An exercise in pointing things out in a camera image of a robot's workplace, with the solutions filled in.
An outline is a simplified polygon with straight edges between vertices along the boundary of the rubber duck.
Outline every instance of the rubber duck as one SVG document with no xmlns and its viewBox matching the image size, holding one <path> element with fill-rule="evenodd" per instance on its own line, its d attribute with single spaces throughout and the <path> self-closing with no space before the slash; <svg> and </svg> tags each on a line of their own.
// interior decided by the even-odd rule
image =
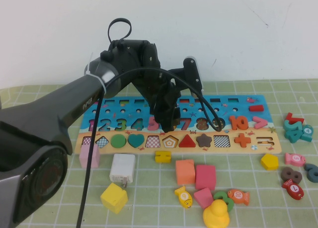
<svg viewBox="0 0 318 228">
<path fill-rule="evenodd" d="M 230 223 L 227 204 L 215 200 L 203 212 L 203 221 L 207 228 L 226 228 Z"/>
</svg>

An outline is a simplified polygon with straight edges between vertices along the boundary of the white wall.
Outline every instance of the white wall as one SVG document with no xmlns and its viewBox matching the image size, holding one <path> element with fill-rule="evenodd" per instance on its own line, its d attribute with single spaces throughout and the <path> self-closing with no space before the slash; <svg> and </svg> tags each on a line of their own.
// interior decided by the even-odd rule
<svg viewBox="0 0 318 228">
<path fill-rule="evenodd" d="M 193 55 L 203 80 L 318 77 L 317 13 L 317 0 L 0 0 L 0 88 L 80 77 L 117 17 L 165 69 Z"/>
</svg>

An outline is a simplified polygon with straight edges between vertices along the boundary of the orange cube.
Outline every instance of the orange cube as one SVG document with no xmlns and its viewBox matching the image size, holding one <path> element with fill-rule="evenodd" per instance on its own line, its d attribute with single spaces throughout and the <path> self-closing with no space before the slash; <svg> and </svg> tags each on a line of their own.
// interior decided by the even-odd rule
<svg viewBox="0 0 318 228">
<path fill-rule="evenodd" d="M 175 162 L 175 172 L 178 185 L 195 183 L 194 160 L 177 160 Z"/>
</svg>

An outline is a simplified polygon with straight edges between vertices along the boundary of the teal heart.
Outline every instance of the teal heart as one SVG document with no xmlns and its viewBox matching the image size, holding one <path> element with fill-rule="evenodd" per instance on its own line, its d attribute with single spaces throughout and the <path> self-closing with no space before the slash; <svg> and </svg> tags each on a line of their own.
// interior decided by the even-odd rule
<svg viewBox="0 0 318 228">
<path fill-rule="evenodd" d="M 144 141 L 145 137 L 143 135 L 129 135 L 128 137 L 128 143 L 134 148 L 137 148 L 140 145 L 142 145 Z"/>
</svg>

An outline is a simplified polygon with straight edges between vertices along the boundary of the green grid mat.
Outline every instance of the green grid mat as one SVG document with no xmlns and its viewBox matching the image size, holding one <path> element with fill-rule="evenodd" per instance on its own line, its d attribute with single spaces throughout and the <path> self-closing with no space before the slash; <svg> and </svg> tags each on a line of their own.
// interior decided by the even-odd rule
<svg viewBox="0 0 318 228">
<path fill-rule="evenodd" d="M 62 85 L 34 85 L 0 89 L 2 107 L 34 101 Z M 283 136 L 283 119 L 288 112 L 305 118 L 315 130 L 318 127 L 318 79 L 257 80 L 237 82 L 205 82 L 204 94 L 263 94 L 279 135 L 283 152 L 305 155 L 307 162 L 318 165 L 318 131 L 313 142 L 291 144 Z M 138 96 L 129 85 L 118 95 Z M 73 145 L 76 142 L 81 118 L 69 129 Z M 307 180 L 303 169 L 292 167 L 303 174 L 300 186 L 305 192 L 302 200 L 292 199 L 281 188 L 280 171 L 266 171 L 260 165 L 262 155 L 206 154 L 174 155 L 171 164 L 157 164 L 153 155 L 137 155 L 135 178 L 127 187 L 129 201 L 115 215 L 103 207 L 100 195 L 111 183 L 109 172 L 111 155 L 102 155 L 100 167 L 92 169 L 82 227 L 100 228 L 183 228 L 205 227 L 202 209 L 194 201 L 191 209 L 179 204 L 174 190 L 174 163 L 178 159 L 194 159 L 196 164 L 212 164 L 217 169 L 216 190 L 231 188 L 250 192 L 250 205 L 235 205 L 230 212 L 231 228 L 317 228 L 318 184 Z M 284 166 L 283 154 L 279 154 Z M 58 193 L 43 207 L 25 220 L 19 228 L 75 227 L 84 183 L 85 170 L 79 156 L 69 156 L 67 177 Z M 190 194 L 194 185 L 186 186 Z"/>
</svg>

